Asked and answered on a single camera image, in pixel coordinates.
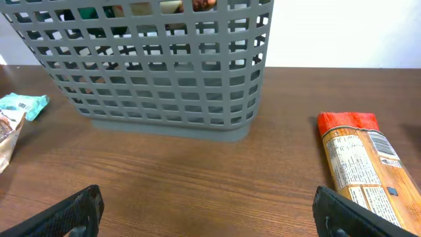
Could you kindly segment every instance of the wooden table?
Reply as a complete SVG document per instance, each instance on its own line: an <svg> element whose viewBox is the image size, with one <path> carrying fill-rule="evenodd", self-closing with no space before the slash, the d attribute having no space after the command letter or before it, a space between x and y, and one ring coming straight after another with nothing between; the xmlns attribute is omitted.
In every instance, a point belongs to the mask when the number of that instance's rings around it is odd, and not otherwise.
<svg viewBox="0 0 421 237"><path fill-rule="evenodd" d="M51 98L0 174L0 230L98 184L100 236L316 236L321 111L375 113L421 185L421 70L268 68L262 90L250 134L217 143L96 129L41 67L0 68L0 97Z"/></svg>

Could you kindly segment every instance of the white background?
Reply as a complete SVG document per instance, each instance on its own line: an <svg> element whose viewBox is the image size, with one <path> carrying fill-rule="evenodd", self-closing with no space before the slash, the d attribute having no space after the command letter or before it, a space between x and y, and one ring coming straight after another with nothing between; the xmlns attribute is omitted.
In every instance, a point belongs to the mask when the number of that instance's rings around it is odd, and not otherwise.
<svg viewBox="0 0 421 237"><path fill-rule="evenodd" d="M267 66L421 68L421 0L274 1ZM3 16L0 55L38 64Z"/></svg>

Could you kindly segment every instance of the snack packet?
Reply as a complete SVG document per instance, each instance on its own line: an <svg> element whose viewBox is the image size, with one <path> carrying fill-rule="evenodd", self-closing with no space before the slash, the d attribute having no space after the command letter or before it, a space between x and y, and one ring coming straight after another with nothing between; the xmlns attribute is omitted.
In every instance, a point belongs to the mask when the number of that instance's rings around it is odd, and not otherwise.
<svg viewBox="0 0 421 237"><path fill-rule="evenodd" d="M318 127L336 191L421 235L421 195L370 113L320 113Z"/></svg>
<svg viewBox="0 0 421 237"><path fill-rule="evenodd" d="M43 96L16 95L11 93L0 99L0 109L26 112L26 120L33 121L48 104L50 98Z"/></svg>
<svg viewBox="0 0 421 237"><path fill-rule="evenodd" d="M9 165L24 124L24 111L0 109L0 174Z"/></svg>

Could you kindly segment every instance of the basket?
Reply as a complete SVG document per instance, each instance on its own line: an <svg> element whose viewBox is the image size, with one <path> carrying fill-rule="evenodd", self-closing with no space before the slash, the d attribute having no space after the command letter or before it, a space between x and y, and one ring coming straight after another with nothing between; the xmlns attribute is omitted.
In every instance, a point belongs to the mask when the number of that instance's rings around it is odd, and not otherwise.
<svg viewBox="0 0 421 237"><path fill-rule="evenodd" d="M257 115L274 0L218 0L200 12L183 0L174 14L164 2L0 0L0 11L94 125L241 139Z"/></svg>

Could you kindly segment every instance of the light blue wrapper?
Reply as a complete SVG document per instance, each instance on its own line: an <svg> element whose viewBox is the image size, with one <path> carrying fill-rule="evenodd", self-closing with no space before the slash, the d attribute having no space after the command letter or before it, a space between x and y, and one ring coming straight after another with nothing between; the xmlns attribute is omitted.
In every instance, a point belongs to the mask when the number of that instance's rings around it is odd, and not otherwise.
<svg viewBox="0 0 421 237"><path fill-rule="evenodd" d="M0 109L25 111L26 120L33 121L49 101L48 95L27 96L11 93L0 99Z"/></svg>

